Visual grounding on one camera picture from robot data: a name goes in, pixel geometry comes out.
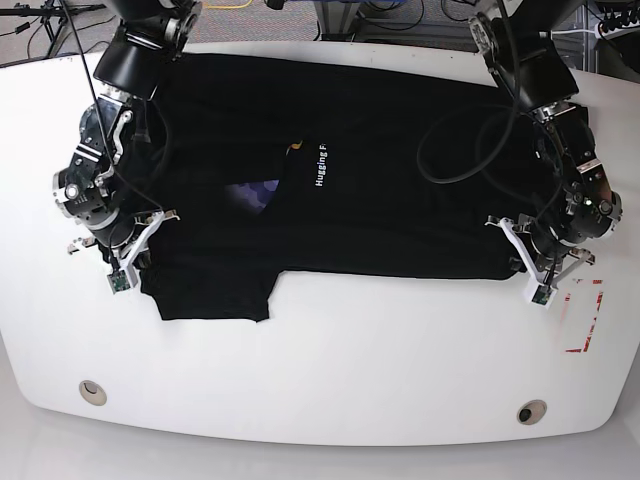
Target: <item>white table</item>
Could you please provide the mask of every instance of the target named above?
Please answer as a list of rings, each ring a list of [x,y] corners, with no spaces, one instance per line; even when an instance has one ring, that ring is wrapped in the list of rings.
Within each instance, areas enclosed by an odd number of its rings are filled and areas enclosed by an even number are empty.
[[[461,52],[325,42],[191,50],[492,85],[482,59]],[[85,231],[55,207],[51,176],[68,165],[90,103],[80,61],[0,70],[0,331],[23,395],[109,422],[287,443],[490,442],[601,426],[640,341],[640,86],[576,77],[624,220],[612,238],[589,244],[598,263],[578,271],[581,284],[566,282],[573,296],[564,318],[566,292],[548,311],[527,305],[524,275],[463,282],[287,273],[271,297],[272,319],[255,324],[162,322],[150,297],[111,294],[97,252],[69,257],[70,239]],[[583,348],[598,291],[590,347],[567,353]],[[82,399],[83,380],[104,387],[106,405]],[[546,401],[547,415],[520,425],[517,411],[534,399]]]

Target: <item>black t-shirt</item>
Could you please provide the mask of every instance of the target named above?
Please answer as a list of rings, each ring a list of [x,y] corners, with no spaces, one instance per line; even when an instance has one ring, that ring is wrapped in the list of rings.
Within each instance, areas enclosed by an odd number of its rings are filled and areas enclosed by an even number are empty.
[[[185,55],[157,92],[175,139],[153,194],[181,221],[149,241],[142,291],[163,319],[268,318],[286,270],[504,280],[517,254],[488,215],[532,206],[482,175],[424,180],[416,151],[443,115],[508,105],[495,88],[374,69],[229,55]],[[430,168],[474,165],[479,128],[466,108],[425,146]],[[545,183],[520,121],[490,168],[523,195]],[[495,144],[497,129],[487,137]]]

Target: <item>t-shirt sleeve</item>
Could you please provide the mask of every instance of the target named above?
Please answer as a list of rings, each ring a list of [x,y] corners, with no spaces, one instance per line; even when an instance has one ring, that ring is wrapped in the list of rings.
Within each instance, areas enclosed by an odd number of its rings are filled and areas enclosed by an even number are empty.
[[[142,293],[156,302],[163,320],[269,318],[269,295],[279,271],[254,268],[141,271]]]

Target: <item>table surface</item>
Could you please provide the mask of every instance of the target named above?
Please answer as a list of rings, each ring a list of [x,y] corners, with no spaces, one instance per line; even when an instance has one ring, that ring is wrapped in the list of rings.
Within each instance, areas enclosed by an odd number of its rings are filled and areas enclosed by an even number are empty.
[[[482,59],[462,52],[328,42],[191,50],[492,85]],[[90,65],[98,59],[89,56]],[[36,406],[109,422],[285,443],[475,443],[601,426],[640,341],[640,86],[576,78],[624,220],[610,239],[589,243],[597,265],[574,275],[584,281],[566,281],[549,310],[524,303],[524,275],[485,282],[299,272],[281,277],[272,318],[255,324],[162,322],[150,297],[111,294],[97,252],[68,256],[70,240],[86,231],[55,207],[51,177],[68,165],[90,103],[80,60],[0,70],[0,331],[21,392]],[[588,351],[567,352],[584,349],[594,317]],[[83,380],[104,387],[106,405],[82,399]],[[518,410],[534,399],[546,401],[547,415],[520,425]]]

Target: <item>yellow cable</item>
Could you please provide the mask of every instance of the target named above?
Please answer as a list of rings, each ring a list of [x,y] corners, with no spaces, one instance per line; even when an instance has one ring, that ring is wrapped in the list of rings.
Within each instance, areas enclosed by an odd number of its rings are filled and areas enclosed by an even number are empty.
[[[237,10],[239,8],[246,8],[253,3],[253,0],[249,0],[247,3],[243,3],[242,5],[205,5],[204,8],[206,10]]]

